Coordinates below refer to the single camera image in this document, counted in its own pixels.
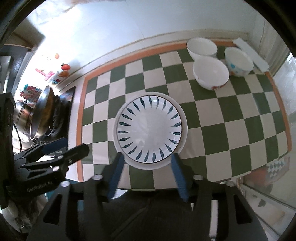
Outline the white bowl red flowers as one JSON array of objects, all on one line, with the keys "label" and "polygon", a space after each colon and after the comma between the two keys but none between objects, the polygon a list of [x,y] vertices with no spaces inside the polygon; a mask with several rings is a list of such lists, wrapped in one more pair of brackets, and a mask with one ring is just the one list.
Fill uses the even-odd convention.
[{"label": "white bowl red flowers", "polygon": [[196,82],[207,90],[216,90],[225,86],[230,74],[226,65],[214,58],[203,56],[193,63],[193,75]]}]

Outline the white bowl blue dots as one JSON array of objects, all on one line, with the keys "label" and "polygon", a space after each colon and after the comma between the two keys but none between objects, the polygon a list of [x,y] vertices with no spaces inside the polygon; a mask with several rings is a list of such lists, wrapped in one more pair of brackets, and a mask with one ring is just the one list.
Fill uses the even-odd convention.
[{"label": "white bowl blue dots", "polygon": [[226,66],[231,75],[236,77],[247,76],[254,68],[252,59],[236,47],[228,47],[224,51]]}]

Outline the white bowl dark rim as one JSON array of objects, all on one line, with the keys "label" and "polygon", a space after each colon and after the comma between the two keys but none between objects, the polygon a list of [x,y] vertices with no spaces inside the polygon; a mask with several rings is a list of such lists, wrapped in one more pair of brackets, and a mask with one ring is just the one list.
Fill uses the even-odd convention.
[{"label": "white bowl dark rim", "polygon": [[186,42],[189,55],[195,61],[203,56],[215,57],[218,52],[217,45],[206,38],[192,38]]}]

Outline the black gas stove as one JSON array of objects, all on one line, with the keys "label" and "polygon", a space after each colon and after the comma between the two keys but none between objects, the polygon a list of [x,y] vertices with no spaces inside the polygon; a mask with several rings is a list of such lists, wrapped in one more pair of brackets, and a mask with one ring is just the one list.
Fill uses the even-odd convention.
[{"label": "black gas stove", "polygon": [[33,140],[33,144],[49,143],[60,138],[68,138],[69,121],[75,90],[76,87],[74,86],[66,92],[55,96],[56,108],[51,120],[52,123],[43,136]]}]

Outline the stainless steel steamer pot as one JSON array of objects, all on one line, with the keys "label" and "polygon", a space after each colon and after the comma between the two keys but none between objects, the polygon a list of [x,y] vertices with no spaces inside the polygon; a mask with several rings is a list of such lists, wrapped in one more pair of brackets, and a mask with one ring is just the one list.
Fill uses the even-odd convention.
[{"label": "stainless steel steamer pot", "polygon": [[26,129],[30,128],[33,116],[33,108],[27,105],[26,102],[18,101],[16,102],[16,107],[14,108],[14,124],[19,132],[24,132]]}]

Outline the black wok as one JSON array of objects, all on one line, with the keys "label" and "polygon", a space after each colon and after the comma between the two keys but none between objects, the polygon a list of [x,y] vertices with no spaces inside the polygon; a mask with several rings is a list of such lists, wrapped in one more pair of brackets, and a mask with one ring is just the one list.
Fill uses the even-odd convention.
[{"label": "black wok", "polygon": [[40,93],[33,109],[30,124],[30,140],[36,140],[46,134],[54,126],[54,113],[60,104],[60,97],[55,96],[48,85]]}]

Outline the colourful flower decoration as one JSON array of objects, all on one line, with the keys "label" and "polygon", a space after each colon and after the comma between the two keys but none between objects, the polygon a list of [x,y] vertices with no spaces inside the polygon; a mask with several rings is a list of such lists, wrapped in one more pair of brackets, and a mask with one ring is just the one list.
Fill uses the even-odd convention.
[{"label": "colourful flower decoration", "polygon": [[41,92],[42,90],[40,88],[26,84],[20,92],[20,97],[24,98],[28,102],[34,102]]}]

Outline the pink toy ornament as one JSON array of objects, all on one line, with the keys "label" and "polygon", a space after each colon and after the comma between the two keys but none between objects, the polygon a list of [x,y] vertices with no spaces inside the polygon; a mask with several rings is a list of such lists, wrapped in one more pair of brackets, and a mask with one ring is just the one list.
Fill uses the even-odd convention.
[{"label": "pink toy ornament", "polygon": [[35,69],[35,71],[43,75],[45,81],[49,80],[55,74],[53,71],[49,71],[48,73],[46,73],[43,70],[37,68]]}]

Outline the green white checkered cloth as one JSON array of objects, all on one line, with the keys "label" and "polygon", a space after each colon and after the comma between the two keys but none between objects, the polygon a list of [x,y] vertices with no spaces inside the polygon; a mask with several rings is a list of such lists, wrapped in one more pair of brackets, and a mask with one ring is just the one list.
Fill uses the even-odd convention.
[{"label": "green white checkered cloth", "polygon": [[154,47],[116,59],[84,77],[79,95],[77,143],[90,152],[77,163],[79,181],[99,174],[116,156],[115,139],[138,160],[151,161],[168,152],[179,134],[156,151],[136,149],[125,133],[115,133],[115,117],[131,101],[130,120],[143,109],[135,98],[157,92],[175,100],[187,121],[181,159],[211,181],[243,176],[262,166],[274,179],[285,169],[292,149],[287,114],[268,72],[253,69],[246,77],[230,77],[217,90],[195,80],[193,60],[184,43]]}]

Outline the red tomato decoration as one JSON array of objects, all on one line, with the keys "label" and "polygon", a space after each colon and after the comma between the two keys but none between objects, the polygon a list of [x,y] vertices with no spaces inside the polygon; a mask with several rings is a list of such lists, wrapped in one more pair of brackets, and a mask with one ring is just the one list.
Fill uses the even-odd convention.
[{"label": "red tomato decoration", "polygon": [[69,71],[70,70],[70,65],[69,64],[62,64],[61,65],[61,69],[63,70],[63,71]]}]

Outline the folded white towel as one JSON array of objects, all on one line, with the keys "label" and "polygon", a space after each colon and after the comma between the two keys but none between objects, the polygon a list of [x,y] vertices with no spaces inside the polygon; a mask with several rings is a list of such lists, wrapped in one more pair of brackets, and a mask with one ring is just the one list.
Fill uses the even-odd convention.
[{"label": "folded white towel", "polygon": [[265,73],[269,71],[268,63],[247,42],[245,42],[241,38],[237,38],[235,40],[232,40],[232,43],[235,44],[242,51],[244,51],[261,72]]}]

